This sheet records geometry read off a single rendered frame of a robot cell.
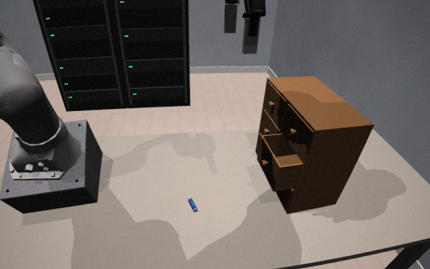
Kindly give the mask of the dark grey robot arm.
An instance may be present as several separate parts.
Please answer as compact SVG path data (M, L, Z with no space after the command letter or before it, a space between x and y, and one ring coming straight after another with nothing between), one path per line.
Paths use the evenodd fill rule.
M0 119L15 131L9 163L13 180L61 180L81 156L80 142L67 131L37 77L1 30Z

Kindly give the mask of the brown wooden chest of drawers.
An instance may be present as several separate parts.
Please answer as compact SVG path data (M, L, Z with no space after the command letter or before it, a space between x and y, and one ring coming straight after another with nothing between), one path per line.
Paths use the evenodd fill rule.
M293 188L287 214L337 203L371 134L374 124L314 76L267 78L303 118L313 135ZM266 97L264 95L264 102Z

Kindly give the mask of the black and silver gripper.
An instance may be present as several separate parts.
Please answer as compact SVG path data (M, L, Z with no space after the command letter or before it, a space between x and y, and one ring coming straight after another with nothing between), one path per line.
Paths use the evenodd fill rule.
M236 32L236 19L239 0L225 0L224 33ZM244 0L245 18L243 32L243 54L256 54L260 30L260 18L266 15L265 0Z

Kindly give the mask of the blue aa battery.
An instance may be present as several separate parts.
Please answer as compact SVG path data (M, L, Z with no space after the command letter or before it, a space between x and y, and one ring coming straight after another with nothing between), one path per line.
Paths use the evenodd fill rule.
M197 211L198 211L198 209L197 209L197 207L195 206L195 204L194 204L193 200L190 198L188 201L189 201L189 204L191 205L191 208L192 208L193 212L197 212Z

